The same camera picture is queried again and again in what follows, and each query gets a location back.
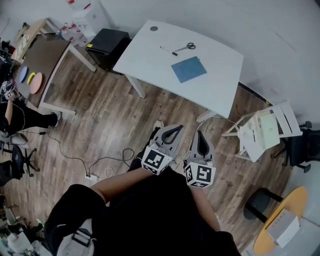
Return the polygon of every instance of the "scissors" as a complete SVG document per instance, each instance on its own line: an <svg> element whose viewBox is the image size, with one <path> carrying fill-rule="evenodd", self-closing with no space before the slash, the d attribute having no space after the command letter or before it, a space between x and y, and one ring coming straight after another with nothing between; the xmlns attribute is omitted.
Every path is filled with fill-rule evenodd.
<svg viewBox="0 0 320 256"><path fill-rule="evenodd" d="M183 47L183 48L181 48L181 49L175 50L174 53L175 53L175 52L178 52L178 51L181 51L181 50L184 50L184 49L191 49L191 50L193 50L193 49L195 49L195 48L196 48L196 46L194 45L194 43L193 43L193 42L189 42L189 43L186 45L186 47Z"/></svg>

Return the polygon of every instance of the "blue folder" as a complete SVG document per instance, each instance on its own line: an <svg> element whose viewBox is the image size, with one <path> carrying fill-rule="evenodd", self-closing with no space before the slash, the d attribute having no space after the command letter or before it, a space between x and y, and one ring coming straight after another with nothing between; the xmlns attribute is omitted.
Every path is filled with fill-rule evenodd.
<svg viewBox="0 0 320 256"><path fill-rule="evenodd" d="M207 73L197 56L173 64L171 67L180 83Z"/></svg>

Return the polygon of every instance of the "pink plate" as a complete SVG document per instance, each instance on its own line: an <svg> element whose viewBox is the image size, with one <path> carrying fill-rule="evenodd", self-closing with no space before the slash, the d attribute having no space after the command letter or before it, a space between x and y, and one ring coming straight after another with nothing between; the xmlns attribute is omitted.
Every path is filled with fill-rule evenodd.
<svg viewBox="0 0 320 256"><path fill-rule="evenodd" d="M42 84L42 74L37 73L31 80L30 83L30 93L35 94L37 91L39 91Z"/></svg>

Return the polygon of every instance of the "black pants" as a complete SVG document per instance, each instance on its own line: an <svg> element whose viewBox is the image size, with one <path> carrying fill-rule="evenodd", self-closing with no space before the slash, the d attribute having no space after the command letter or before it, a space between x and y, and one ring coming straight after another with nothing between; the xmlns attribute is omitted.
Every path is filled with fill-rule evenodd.
<svg viewBox="0 0 320 256"><path fill-rule="evenodd" d="M25 125L23 129L30 127L41 127L47 129L55 126L58 122L56 114L40 114L28 107L23 108Z"/></svg>
<svg viewBox="0 0 320 256"><path fill-rule="evenodd" d="M154 136L156 135L157 131L159 130L159 127L156 127L155 130L151 133L150 138L148 140L148 142L145 144L144 148L142 149L141 152L139 152L136 157L132 160L131 164L130 164L130 168L128 170L128 172L136 170L138 168L140 168L141 165L141 160L144 157L145 151L147 146L149 146L150 141L154 138Z"/></svg>

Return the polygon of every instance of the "brown table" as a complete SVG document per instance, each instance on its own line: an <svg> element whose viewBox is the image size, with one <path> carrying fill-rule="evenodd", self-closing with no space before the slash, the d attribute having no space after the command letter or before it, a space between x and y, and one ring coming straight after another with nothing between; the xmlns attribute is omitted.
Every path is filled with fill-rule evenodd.
<svg viewBox="0 0 320 256"><path fill-rule="evenodd" d="M47 40L38 36L34 44L25 54L23 65L19 68L18 74L24 66L28 67L26 78L22 83L17 83L19 92L25 96L36 108L44 107L54 111L61 111L75 115L76 112L63 107L55 106L44 102L49 86L67 52L73 53L90 70L96 71L96 68L71 45L70 41L62 39ZM30 93L30 85L27 84L29 75L32 73L42 73L42 85L35 94Z"/></svg>
<svg viewBox="0 0 320 256"><path fill-rule="evenodd" d="M14 53L12 54L11 59L13 59L17 62L20 62L21 64L24 63L23 57L25 56L29 46L32 44L35 37L40 33L41 35L43 35L46 38L45 33L47 33L47 31L44 30L44 25L48 25L48 27L52 30L53 33L58 31L57 26L54 25L53 23L51 23L47 18L39 19L38 21L33 23L28 29L20 31L18 33L17 47L16 47ZM21 50L20 53L18 54L18 48L22 42L22 38L21 38L22 34L28 35L29 41L26 43L24 49Z"/></svg>

